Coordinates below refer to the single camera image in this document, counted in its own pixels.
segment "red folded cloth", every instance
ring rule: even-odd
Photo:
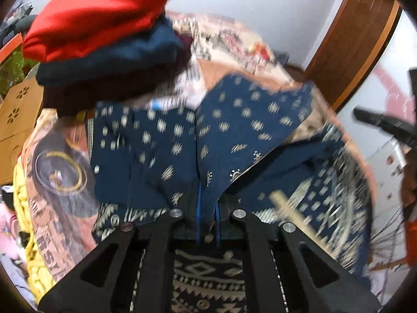
[[[150,29],[167,0],[52,0],[33,21],[22,49],[40,62],[84,57]]]

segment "yellow fabric trim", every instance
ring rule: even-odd
[[[29,274],[27,281],[29,289],[35,296],[36,303],[39,304],[40,299],[45,293],[55,285],[55,281],[45,266],[42,256],[38,252],[38,245],[34,239],[32,221],[30,220],[29,213],[28,195],[26,193],[26,179],[24,178],[20,157],[13,173],[13,187],[13,205],[20,229],[30,234],[29,243],[24,249]]]

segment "pile of clothes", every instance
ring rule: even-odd
[[[24,38],[41,62],[43,107],[59,116],[123,101],[173,80],[190,59],[192,38],[174,32],[167,0],[52,0]]]
[[[172,311],[245,312],[241,251],[213,237],[225,198],[362,279],[372,192],[320,92],[235,20],[165,3],[52,0],[24,39],[44,86],[14,178],[36,301],[121,223],[196,202],[205,248],[175,250]]]

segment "silver screw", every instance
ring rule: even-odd
[[[173,218],[179,218],[182,216],[182,211],[178,208],[174,208],[169,211],[169,215],[171,215]]]
[[[133,229],[133,224],[131,222],[124,222],[120,225],[120,229],[123,232],[130,232]]]
[[[243,209],[235,209],[233,211],[233,216],[242,219],[246,216],[246,212]]]
[[[282,229],[287,233],[292,233],[295,231],[295,225],[291,222],[286,222],[282,225]]]

